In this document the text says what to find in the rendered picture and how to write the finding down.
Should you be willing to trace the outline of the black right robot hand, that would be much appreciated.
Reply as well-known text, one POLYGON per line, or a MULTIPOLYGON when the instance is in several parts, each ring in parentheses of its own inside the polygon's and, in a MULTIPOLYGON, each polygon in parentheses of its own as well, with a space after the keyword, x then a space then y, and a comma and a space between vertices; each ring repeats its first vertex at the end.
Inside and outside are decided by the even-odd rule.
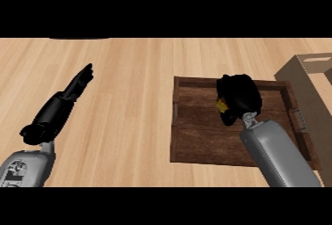
POLYGON ((262 98, 247 75, 224 75, 216 80, 216 94, 227 106, 227 109, 219 112, 219 118, 227 127, 232 125, 235 119, 241 119, 244 113, 260 114, 262 98))

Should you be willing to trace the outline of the orange sweet potato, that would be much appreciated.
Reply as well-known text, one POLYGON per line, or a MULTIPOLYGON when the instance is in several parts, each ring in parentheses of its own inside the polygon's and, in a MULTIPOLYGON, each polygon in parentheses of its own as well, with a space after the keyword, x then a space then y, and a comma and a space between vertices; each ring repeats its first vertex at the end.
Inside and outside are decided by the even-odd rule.
POLYGON ((221 113, 224 113, 228 110, 228 107, 227 107, 225 103, 222 102, 221 98, 216 100, 215 106, 221 113))

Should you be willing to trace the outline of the dark brown wooden tray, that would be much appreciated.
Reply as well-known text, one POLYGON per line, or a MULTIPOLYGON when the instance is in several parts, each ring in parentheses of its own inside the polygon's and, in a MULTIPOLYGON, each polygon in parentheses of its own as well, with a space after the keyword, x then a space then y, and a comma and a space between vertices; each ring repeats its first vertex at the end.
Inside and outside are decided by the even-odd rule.
MULTIPOLYGON (((274 120, 283 127, 311 166, 321 169, 309 134, 299 131, 297 108, 290 84, 283 81, 255 82, 262 97, 258 121, 274 120)), ((169 161, 252 167, 255 162, 240 142, 243 124, 221 122, 215 106, 216 80, 175 77, 169 161)))

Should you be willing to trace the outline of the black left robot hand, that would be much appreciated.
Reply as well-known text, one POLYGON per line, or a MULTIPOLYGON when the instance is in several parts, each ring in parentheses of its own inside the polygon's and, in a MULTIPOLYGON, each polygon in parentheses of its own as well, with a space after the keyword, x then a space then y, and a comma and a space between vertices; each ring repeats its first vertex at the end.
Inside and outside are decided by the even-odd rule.
POLYGON ((88 64, 72 78, 64 90, 57 91, 49 97, 36 113, 32 123, 18 132, 24 144, 38 145, 41 142, 54 140, 69 118, 73 104, 92 79, 91 73, 91 64, 88 64))

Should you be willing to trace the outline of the tan cardboard box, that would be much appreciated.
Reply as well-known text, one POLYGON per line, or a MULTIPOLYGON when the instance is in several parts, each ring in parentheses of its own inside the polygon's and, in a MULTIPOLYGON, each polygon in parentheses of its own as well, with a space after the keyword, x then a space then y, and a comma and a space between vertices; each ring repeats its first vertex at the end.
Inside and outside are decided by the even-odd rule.
POLYGON ((274 74, 291 86, 319 162, 318 176, 332 187, 332 53, 296 54, 274 74))

